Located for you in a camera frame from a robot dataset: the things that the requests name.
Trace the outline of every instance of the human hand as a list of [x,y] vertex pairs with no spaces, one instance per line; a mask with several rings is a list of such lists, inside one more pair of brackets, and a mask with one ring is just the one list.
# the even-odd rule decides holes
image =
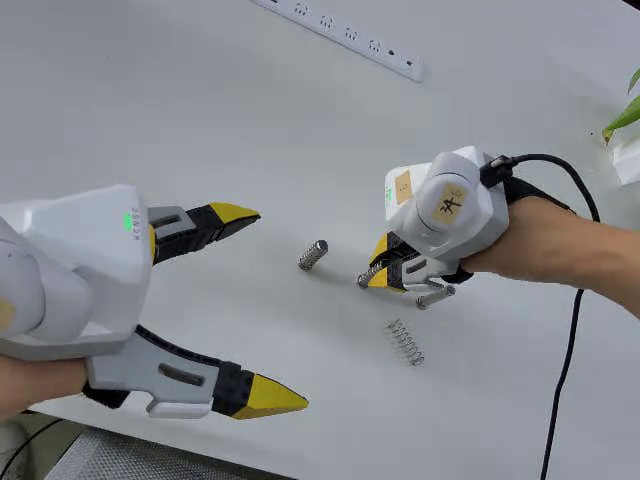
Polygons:
[[491,272],[534,282],[578,282],[581,255],[595,224],[539,197],[509,207],[509,228],[487,250],[466,258],[469,272]]
[[0,420],[34,403],[80,393],[86,381],[83,359],[23,362],[0,356]]

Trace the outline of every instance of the green indicator light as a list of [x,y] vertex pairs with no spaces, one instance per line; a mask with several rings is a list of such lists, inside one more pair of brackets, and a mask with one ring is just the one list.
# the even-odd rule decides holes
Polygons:
[[131,218],[130,213],[124,214],[124,229],[129,232],[133,230],[133,218]]

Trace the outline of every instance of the white pot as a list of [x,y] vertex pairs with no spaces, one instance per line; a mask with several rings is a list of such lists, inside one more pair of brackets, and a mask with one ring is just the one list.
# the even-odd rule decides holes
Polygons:
[[609,143],[622,185],[640,180],[640,121],[616,130]]

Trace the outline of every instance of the electrical outlet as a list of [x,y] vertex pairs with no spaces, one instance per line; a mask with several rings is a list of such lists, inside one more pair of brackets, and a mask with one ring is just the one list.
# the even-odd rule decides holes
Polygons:
[[297,2],[293,12],[301,17],[306,17],[309,14],[309,5],[304,2]]
[[292,20],[387,68],[422,82],[424,66],[420,57],[404,49],[390,47],[377,35],[371,35],[335,15],[320,11],[311,0],[251,0],[272,12]]
[[350,42],[355,42],[358,39],[358,31],[353,27],[347,27],[344,30],[344,37]]
[[331,30],[333,28],[333,17],[331,15],[322,15],[320,17],[320,25],[325,29],[325,30]]
[[379,40],[371,40],[369,42],[369,51],[379,54],[382,51],[382,42]]

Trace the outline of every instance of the green plant leaf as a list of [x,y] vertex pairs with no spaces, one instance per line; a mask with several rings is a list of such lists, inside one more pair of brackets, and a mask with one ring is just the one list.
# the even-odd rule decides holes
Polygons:
[[605,143],[609,143],[613,132],[618,128],[631,125],[637,120],[640,120],[640,95],[638,95],[635,100],[629,104],[626,110],[622,112],[618,118],[611,122],[609,126],[602,131],[602,137],[604,138]]
[[640,68],[636,73],[633,74],[633,77],[631,77],[631,81],[629,82],[629,89],[627,90],[627,95],[631,93],[631,90],[633,90],[633,87],[636,86],[636,83],[638,80],[640,80]]

